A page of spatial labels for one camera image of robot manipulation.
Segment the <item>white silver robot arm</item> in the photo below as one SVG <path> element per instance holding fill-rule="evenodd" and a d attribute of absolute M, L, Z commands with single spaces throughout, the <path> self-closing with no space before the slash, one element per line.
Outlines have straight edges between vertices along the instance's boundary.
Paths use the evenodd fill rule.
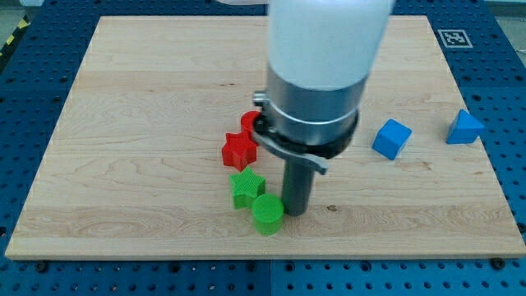
<path fill-rule="evenodd" d="M 275 0 L 268 11 L 268 72 L 255 140 L 325 173 L 345 149 L 394 0 Z"/>

